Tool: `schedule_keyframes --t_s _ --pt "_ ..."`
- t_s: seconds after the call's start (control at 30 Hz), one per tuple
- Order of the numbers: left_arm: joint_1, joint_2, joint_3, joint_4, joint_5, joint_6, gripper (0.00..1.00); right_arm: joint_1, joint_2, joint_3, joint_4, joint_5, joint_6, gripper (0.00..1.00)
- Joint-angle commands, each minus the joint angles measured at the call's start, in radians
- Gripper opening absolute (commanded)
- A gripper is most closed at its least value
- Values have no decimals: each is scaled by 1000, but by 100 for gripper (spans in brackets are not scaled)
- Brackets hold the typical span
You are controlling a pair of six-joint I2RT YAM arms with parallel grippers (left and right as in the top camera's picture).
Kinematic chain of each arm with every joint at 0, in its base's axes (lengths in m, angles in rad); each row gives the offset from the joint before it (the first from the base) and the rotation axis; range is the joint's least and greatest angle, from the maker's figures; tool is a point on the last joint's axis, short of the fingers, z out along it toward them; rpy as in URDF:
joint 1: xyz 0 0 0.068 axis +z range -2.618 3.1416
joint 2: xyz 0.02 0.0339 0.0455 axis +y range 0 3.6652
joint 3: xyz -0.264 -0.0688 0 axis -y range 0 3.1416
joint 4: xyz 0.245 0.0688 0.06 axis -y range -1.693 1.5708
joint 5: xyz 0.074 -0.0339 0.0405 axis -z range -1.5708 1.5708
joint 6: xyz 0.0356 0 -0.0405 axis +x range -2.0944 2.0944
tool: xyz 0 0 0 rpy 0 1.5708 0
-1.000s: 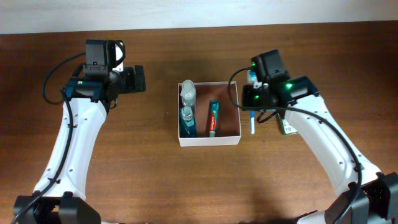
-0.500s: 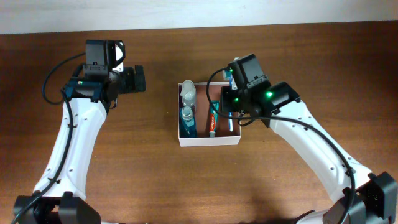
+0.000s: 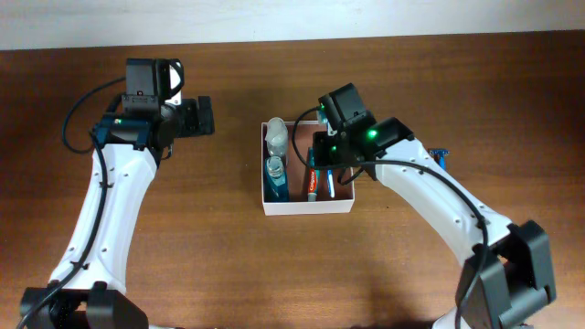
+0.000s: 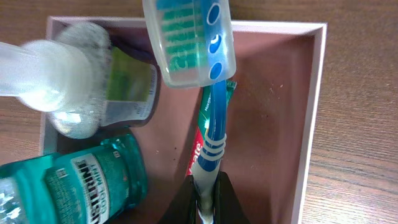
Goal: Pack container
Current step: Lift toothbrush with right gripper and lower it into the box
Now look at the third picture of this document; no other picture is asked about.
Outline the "blue white toothbrush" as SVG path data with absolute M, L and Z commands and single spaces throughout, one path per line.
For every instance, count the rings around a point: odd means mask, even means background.
M 326 179 L 327 179 L 327 188 L 328 194 L 331 199 L 335 198 L 335 179 L 334 173 L 331 169 L 328 169 L 326 172 Z

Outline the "red green toothpaste tube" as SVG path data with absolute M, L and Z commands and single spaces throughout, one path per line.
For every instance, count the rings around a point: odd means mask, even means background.
M 312 147 L 308 149 L 307 164 L 309 165 L 307 200 L 309 202 L 315 202 L 318 195 L 319 172 L 314 169 L 314 149 Z

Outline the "clear bottle purple liquid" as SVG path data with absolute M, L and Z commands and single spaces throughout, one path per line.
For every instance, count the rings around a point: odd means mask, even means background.
M 284 165 L 288 164 L 288 129 L 284 120 L 273 117 L 267 122 L 267 132 L 264 137 L 267 151 L 270 156 L 278 156 Z

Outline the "teal mouthwash bottle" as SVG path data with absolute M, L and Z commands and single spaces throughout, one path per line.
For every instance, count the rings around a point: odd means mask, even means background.
M 282 159 L 271 156 L 265 160 L 265 200 L 267 202 L 289 202 L 288 179 Z

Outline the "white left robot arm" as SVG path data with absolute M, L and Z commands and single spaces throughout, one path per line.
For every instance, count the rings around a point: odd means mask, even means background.
M 215 131 L 211 99 L 185 99 L 177 58 L 129 58 L 117 94 L 90 130 L 91 178 L 76 227 L 44 288 L 29 287 L 21 328 L 149 328 L 126 297 L 138 214 L 162 161 L 179 138 Z

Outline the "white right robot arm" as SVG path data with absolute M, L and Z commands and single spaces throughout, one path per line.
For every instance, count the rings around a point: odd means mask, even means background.
M 517 225 L 473 196 L 396 118 L 343 123 L 313 136 L 314 162 L 358 167 L 401 196 L 436 230 L 462 267 L 455 305 L 434 328 L 522 328 L 553 303 L 548 234 Z

